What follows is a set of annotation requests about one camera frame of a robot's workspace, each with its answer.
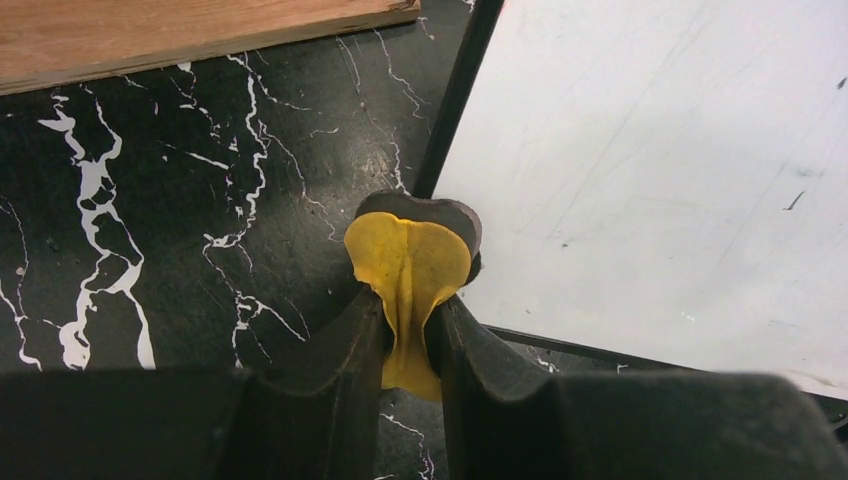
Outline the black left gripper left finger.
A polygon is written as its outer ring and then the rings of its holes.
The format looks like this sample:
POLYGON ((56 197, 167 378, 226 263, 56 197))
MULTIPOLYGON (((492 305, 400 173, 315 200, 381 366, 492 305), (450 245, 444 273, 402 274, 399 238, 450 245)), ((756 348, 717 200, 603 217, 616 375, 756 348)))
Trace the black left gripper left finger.
POLYGON ((1 378, 5 479, 369 479, 385 322, 362 290, 278 368, 1 378))

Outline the yellow bone-shaped eraser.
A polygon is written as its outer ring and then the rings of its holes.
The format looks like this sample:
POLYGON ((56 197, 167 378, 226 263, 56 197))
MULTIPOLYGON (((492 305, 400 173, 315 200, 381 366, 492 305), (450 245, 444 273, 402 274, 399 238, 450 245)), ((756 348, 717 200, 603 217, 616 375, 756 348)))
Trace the yellow bone-shaped eraser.
POLYGON ((479 215, 458 200, 382 190, 358 206, 343 243, 354 277, 381 299, 391 332, 382 389, 441 399, 427 323, 437 307, 478 275, 482 233, 479 215))

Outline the small whiteboard black frame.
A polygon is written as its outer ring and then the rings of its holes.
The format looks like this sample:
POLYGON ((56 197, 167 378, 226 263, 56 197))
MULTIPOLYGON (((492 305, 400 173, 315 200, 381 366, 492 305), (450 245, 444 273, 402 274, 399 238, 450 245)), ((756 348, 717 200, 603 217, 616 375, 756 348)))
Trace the small whiteboard black frame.
POLYGON ((620 371, 781 376, 847 421, 847 5, 465 1, 416 190, 478 321, 620 371))

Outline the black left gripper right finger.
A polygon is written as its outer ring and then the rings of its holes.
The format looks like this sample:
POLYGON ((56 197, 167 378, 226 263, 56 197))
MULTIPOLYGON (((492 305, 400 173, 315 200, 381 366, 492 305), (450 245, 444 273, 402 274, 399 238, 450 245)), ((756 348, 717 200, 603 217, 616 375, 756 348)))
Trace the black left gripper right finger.
POLYGON ((427 326, 454 479, 843 479, 825 415, 771 375, 548 372, 458 298, 427 326))

